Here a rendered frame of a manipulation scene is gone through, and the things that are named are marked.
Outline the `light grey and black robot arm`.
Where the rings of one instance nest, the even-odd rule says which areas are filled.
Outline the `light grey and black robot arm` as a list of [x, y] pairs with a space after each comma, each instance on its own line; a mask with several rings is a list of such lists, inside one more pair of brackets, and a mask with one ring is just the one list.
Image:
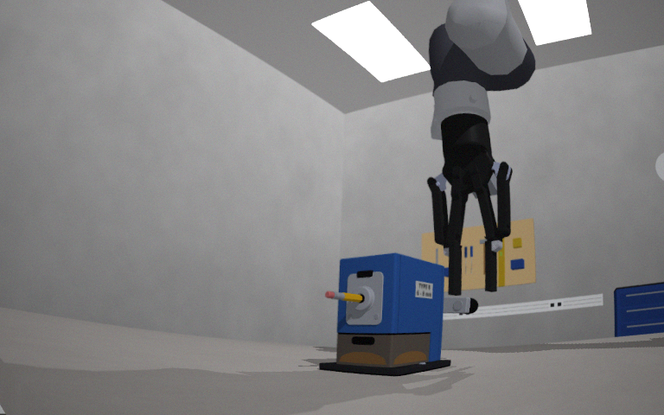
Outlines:
[[517, 89], [530, 80], [535, 59], [518, 29], [509, 0], [455, 0], [449, 7], [429, 43], [432, 139], [442, 140], [441, 123], [454, 114], [480, 115], [489, 125], [487, 91]]

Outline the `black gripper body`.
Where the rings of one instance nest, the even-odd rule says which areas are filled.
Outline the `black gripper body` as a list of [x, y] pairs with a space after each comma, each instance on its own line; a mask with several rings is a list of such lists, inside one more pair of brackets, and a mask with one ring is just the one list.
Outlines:
[[444, 167], [443, 175], [452, 185], [454, 166], [462, 169], [460, 192], [468, 195], [475, 192], [469, 163], [475, 163], [482, 185], [487, 187], [495, 160], [492, 158], [488, 121], [472, 113], [459, 113], [445, 118], [441, 123]]

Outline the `blue pencil sharpener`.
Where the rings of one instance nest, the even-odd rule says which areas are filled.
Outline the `blue pencil sharpener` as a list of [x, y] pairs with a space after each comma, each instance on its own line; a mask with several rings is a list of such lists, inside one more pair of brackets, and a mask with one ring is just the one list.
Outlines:
[[337, 353], [319, 368], [352, 374], [449, 367], [440, 360], [443, 313], [478, 309], [474, 298], [444, 297], [443, 265], [398, 253], [341, 259], [339, 292], [325, 296], [338, 299]]

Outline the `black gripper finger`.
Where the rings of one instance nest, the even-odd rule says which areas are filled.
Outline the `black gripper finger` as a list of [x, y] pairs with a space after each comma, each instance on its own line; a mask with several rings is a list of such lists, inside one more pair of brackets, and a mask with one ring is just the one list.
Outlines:
[[448, 295], [453, 296], [460, 296], [462, 292], [461, 238], [468, 195], [460, 192], [461, 179], [462, 169], [456, 165], [452, 170], [449, 223], [446, 194], [444, 192], [446, 190], [446, 178], [441, 173], [439, 176], [429, 177], [427, 180], [432, 196], [435, 242], [444, 246], [444, 255], [449, 257]]
[[490, 199], [488, 185], [483, 187], [475, 163], [469, 163], [469, 173], [479, 202], [485, 230], [485, 291], [497, 291], [497, 255], [502, 249], [502, 239], [511, 233], [510, 188], [512, 169], [506, 162], [494, 162], [492, 169], [497, 177], [498, 227]]

